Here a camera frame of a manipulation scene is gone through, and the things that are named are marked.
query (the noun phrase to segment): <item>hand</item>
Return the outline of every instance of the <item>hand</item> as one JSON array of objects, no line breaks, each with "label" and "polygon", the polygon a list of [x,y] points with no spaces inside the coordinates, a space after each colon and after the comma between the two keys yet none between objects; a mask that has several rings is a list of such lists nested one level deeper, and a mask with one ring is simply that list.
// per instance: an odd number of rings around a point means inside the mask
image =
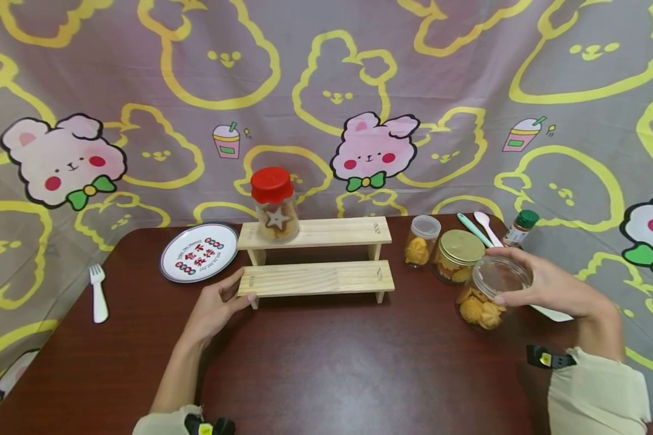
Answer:
[{"label": "hand", "polygon": [[238,282],[243,274],[244,268],[241,268],[219,283],[207,285],[201,290],[180,341],[206,348],[235,312],[244,310],[254,301],[255,294],[236,297]]},{"label": "hand", "polygon": [[524,290],[505,292],[495,302],[505,306],[538,305],[574,317],[599,316],[614,311],[614,303],[551,261],[533,256],[518,248],[491,248],[490,256],[508,257],[532,273],[532,285]]}]

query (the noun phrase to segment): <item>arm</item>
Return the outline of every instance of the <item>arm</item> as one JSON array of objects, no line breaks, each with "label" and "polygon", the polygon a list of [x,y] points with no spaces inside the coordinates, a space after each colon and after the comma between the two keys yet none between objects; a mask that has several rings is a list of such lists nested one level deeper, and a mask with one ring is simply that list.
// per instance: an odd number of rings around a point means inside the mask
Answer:
[{"label": "arm", "polygon": [[186,418],[189,415],[202,417],[200,408],[193,404],[201,355],[230,317],[248,307],[255,298],[253,294],[236,297],[243,273],[240,269],[201,290],[184,332],[172,350],[151,412],[138,421],[134,435],[187,434]]},{"label": "arm", "polygon": [[555,370],[548,389],[553,435],[642,435],[651,421],[643,375],[626,366],[622,321],[614,303],[558,266],[516,248],[492,248],[531,271],[532,285],[506,292],[496,303],[538,305],[572,315],[577,347],[568,353],[575,366]]},{"label": "arm", "polygon": [[200,344],[179,340],[157,388],[151,413],[172,413],[193,404],[202,353]]}]

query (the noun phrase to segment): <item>gold lid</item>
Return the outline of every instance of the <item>gold lid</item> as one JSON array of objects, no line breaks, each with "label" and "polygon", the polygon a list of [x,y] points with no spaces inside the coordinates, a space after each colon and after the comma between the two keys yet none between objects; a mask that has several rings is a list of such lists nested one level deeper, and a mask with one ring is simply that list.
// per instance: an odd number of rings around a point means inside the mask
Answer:
[{"label": "gold lid", "polygon": [[473,265],[484,256],[486,247],[474,234],[449,230],[440,237],[440,250],[460,265]]}]

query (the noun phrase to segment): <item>white plastic spoon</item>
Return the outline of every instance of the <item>white plastic spoon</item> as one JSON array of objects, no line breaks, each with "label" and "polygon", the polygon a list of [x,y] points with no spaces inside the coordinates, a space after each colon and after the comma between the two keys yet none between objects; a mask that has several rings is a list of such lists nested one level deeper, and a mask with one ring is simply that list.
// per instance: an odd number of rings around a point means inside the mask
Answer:
[{"label": "white plastic spoon", "polygon": [[486,234],[489,235],[489,239],[491,240],[493,246],[501,247],[501,241],[496,237],[496,233],[494,233],[491,229],[491,218],[483,211],[474,211],[474,219],[476,219],[479,225],[484,227],[484,230],[486,230]]}]

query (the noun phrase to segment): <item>white plate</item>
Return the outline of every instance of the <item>white plate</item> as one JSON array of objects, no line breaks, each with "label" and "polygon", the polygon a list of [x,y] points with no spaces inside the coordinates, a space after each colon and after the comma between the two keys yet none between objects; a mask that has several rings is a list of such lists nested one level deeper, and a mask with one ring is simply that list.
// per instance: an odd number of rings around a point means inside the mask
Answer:
[{"label": "white plate", "polygon": [[560,311],[554,311],[550,310],[549,308],[544,308],[544,307],[538,307],[536,305],[531,305],[532,308],[535,310],[541,312],[543,315],[547,316],[551,320],[554,321],[569,321],[573,320],[573,317],[569,316],[568,314],[565,314]]},{"label": "white plate", "polygon": [[175,283],[198,283],[219,274],[238,255],[238,234],[224,224],[190,228],[162,253],[160,271]]}]

